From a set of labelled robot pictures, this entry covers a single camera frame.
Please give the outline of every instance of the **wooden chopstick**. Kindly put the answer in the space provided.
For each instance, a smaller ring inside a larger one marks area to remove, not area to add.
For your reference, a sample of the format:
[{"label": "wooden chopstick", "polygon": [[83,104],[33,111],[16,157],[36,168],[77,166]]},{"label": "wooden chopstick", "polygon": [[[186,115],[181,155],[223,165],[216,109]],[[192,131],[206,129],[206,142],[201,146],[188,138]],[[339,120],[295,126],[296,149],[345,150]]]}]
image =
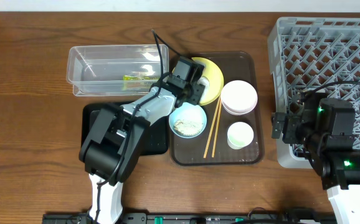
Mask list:
[{"label": "wooden chopstick", "polygon": [[219,121],[220,121],[220,112],[222,111],[222,98],[219,98],[219,111],[217,115],[217,123],[215,130],[215,138],[213,139],[213,150],[212,150],[212,158],[215,157],[215,149],[216,149],[216,139],[217,139],[217,130],[219,130]]},{"label": "wooden chopstick", "polygon": [[207,138],[207,143],[206,143],[206,147],[205,147],[204,159],[206,158],[207,150],[209,149],[209,144],[211,143],[213,127],[215,126],[215,120],[216,120],[216,115],[217,115],[217,109],[219,109],[219,104],[221,104],[220,98],[217,100],[215,114],[213,115],[211,130],[209,131],[209,136]]}]

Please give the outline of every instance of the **clear plastic container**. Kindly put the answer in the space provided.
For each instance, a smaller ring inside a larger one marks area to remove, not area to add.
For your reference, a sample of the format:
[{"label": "clear plastic container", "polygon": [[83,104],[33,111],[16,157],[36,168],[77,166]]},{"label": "clear plastic container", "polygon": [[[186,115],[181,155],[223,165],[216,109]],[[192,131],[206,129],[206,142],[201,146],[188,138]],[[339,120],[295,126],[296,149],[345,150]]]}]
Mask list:
[{"label": "clear plastic container", "polygon": [[[168,72],[168,47],[159,46],[163,72]],[[144,95],[160,76],[155,44],[78,46],[69,51],[67,81],[75,96]]]}]

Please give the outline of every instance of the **light blue bowl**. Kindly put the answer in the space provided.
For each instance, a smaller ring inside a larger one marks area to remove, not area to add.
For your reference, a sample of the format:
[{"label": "light blue bowl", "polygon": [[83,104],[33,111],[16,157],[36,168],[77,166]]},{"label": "light blue bowl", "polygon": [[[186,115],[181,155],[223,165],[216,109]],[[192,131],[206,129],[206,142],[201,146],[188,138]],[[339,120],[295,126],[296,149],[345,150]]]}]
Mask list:
[{"label": "light blue bowl", "polygon": [[[202,129],[194,136],[182,136],[174,130],[174,123],[177,120],[195,121],[202,123]],[[199,105],[192,105],[190,103],[183,103],[181,107],[175,109],[173,113],[169,115],[169,126],[172,132],[181,138],[194,138],[200,135],[206,127],[206,113]]]}]

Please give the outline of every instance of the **wooden surface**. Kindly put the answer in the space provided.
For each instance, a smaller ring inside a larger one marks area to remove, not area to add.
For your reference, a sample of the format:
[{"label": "wooden surface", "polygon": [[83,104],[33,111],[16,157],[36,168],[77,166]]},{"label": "wooden surface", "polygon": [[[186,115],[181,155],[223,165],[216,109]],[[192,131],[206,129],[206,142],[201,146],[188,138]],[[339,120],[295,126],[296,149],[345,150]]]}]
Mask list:
[{"label": "wooden surface", "polygon": [[246,213],[257,206],[331,211],[316,174],[282,168],[270,138],[275,100],[267,36],[282,16],[360,14],[0,12],[0,223],[40,223],[46,212],[91,205],[90,180],[78,160],[82,109],[114,99],[73,96],[65,80],[69,49],[152,44],[152,28],[181,52],[243,50],[253,57],[266,155],[256,166],[211,167],[181,167],[169,153],[142,157],[124,185],[124,206],[182,213]]}]

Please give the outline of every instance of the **white background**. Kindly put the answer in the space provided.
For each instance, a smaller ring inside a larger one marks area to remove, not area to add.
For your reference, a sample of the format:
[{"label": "white background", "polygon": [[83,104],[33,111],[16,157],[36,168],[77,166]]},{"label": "white background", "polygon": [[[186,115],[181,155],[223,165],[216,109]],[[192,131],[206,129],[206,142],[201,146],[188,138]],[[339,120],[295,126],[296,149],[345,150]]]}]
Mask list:
[{"label": "white background", "polygon": [[360,12],[360,0],[0,0],[0,11]]}]

